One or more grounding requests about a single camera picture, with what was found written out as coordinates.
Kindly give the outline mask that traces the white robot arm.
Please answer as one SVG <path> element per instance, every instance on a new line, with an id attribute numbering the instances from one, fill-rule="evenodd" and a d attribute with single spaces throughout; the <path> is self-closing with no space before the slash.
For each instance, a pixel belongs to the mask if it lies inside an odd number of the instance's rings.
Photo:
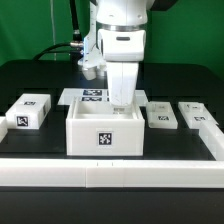
<path id="1" fill-rule="evenodd" d="M 144 59 L 148 11 L 167 11 L 178 0 L 90 0 L 90 30 L 79 64 L 87 80 L 107 75 L 109 102 L 125 111 L 134 100 Z"/>

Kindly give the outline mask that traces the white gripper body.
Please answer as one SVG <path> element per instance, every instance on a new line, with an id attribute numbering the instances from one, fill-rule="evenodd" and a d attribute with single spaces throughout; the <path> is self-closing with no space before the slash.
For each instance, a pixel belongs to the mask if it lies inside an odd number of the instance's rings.
<path id="1" fill-rule="evenodd" d="M 130 106 L 136 88 L 139 62 L 144 59 L 146 32 L 98 30 L 98 47 L 106 62 L 109 100 L 113 106 Z"/>

